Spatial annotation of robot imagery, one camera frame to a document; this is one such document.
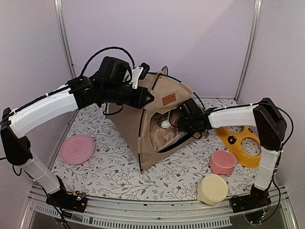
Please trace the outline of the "black tent pole long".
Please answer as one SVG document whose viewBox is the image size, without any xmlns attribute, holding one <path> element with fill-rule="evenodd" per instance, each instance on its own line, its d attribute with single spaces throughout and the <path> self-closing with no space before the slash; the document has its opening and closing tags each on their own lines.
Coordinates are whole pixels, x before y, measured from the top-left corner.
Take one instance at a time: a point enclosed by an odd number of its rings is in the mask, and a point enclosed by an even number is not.
<svg viewBox="0 0 305 229">
<path fill-rule="evenodd" d="M 154 78 L 154 81 L 153 81 L 153 84 L 151 86 L 151 89 L 149 90 L 153 90 L 158 79 L 160 78 L 160 74 L 161 72 L 158 72 L 156 73 L 155 75 L 155 78 Z M 145 109 L 145 106 L 144 108 L 142 109 L 142 114 L 141 114 L 141 119 L 140 119 L 140 124 L 139 124 L 139 132 L 138 132 L 138 154 L 137 154 L 137 159 L 138 159 L 138 164 L 139 164 L 139 168 L 140 168 L 140 173 L 143 172 L 143 167 L 142 167 L 142 133 L 143 133 L 143 127 L 145 127 L 145 117 L 146 117 L 146 114 L 147 114 L 147 110 Z"/>
</svg>

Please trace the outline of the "white pet cushion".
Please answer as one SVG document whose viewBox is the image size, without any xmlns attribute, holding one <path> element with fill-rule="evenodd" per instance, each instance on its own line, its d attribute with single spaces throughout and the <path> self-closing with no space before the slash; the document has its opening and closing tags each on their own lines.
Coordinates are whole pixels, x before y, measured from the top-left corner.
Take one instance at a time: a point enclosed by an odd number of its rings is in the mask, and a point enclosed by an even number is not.
<svg viewBox="0 0 305 229">
<path fill-rule="evenodd" d="M 181 112 L 174 109 L 164 114 L 155 113 L 151 117 L 149 138 L 154 151 L 161 152 L 187 135 L 178 130 L 177 121 L 180 116 Z"/>
</svg>

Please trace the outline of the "beige fabric pet tent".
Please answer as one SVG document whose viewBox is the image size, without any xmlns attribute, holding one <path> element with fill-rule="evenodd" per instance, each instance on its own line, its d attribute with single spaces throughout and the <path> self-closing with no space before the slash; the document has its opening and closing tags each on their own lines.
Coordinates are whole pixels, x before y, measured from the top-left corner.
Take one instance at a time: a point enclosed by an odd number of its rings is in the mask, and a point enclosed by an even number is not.
<svg viewBox="0 0 305 229">
<path fill-rule="evenodd" d="M 114 122 L 139 163 L 140 171 L 150 168 L 189 143 L 206 138 L 207 131 L 187 133 L 178 129 L 179 104 L 194 91 L 180 80 L 171 79 L 167 66 L 149 73 L 140 86 L 148 88 L 154 101 L 142 109 L 109 104 L 106 117 Z"/>
</svg>

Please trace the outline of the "yellow double bowl holder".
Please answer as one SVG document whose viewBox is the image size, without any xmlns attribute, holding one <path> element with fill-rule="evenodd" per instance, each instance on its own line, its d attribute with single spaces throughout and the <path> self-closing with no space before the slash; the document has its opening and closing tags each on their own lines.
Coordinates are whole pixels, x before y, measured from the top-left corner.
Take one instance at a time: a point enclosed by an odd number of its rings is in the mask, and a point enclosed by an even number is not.
<svg viewBox="0 0 305 229">
<path fill-rule="evenodd" d="M 258 168 L 261 159 L 260 141 L 248 126 L 229 126 L 215 130 L 239 164 L 247 168 Z"/>
</svg>

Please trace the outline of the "pink footed pet bowl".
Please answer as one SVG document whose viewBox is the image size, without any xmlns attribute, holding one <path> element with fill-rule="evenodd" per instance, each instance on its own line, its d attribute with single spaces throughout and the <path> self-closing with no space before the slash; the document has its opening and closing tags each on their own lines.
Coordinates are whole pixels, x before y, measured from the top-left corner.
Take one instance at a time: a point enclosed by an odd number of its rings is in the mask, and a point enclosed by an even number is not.
<svg viewBox="0 0 305 229">
<path fill-rule="evenodd" d="M 236 157 L 231 152 L 217 150 L 212 154 L 209 166 L 213 174 L 230 177 L 234 171 L 236 162 Z"/>
</svg>

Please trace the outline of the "cream footed pet bowl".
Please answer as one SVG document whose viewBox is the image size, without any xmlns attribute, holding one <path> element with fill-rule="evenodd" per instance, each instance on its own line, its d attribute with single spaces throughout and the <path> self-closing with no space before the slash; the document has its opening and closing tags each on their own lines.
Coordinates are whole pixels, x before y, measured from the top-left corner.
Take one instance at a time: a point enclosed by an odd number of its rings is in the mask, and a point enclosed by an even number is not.
<svg viewBox="0 0 305 229">
<path fill-rule="evenodd" d="M 228 195 L 225 180 L 216 174 L 205 176 L 197 186 L 197 200 L 207 205 L 216 205 Z"/>
</svg>

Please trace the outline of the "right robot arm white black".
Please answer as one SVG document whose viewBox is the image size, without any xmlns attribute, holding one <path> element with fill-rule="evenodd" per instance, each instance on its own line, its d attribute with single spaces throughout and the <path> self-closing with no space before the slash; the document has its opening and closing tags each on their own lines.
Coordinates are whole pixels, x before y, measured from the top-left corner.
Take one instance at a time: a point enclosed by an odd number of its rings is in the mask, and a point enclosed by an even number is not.
<svg viewBox="0 0 305 229">
<path fill-rule="evenodd" d="M 178 128 L 190 134 L 215 129 L 227 149 L 234 154 L 239 164 L 258 168 L 250 194 L 230 199 L 234 213 L 252 210 L 271 204 L 268 190 L 274 182 L 281 153 L 288 138 L 285 137 L 287 123 L 284 112 L 274 105 L 270 98 L 263 98 L 253 104 L 231 106 L 227 108 L 209 108 L 202 110 L 193 99 L 178 106 L 181 117 Z M 257 142 L 261 153 L 251 156 L 243 151 L 241 142 L 245 138 L 254 138 L 250 127 L 256 127 Z"/>
</svg>

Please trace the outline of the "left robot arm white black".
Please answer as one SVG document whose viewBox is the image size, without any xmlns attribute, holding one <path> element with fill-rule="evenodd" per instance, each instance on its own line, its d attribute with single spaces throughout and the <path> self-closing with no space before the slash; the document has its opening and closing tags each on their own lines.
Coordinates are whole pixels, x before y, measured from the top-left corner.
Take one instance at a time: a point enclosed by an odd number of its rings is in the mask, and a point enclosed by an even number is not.
<svg viewBox="0 0 305 229">
<path fill-rule="evenodd" d="M 141 109 L 154 100 L 153 95 L 138 81 L 145 78 L 149 65 L 131 67 L 127 62 L 105 57 L 91 77 L 81 75 L 69 80 L 19 108 L 3 111 L 0 136 L 7 161 L 25 171 L 47 193 L 47 204 L 83 212 L 87 198 L 82 193 L 69 193 L 62 180 L 53 174 L 31 152 L 27 133 L 62 114 L 92 104 L 113 103 Z"/>
</svg>

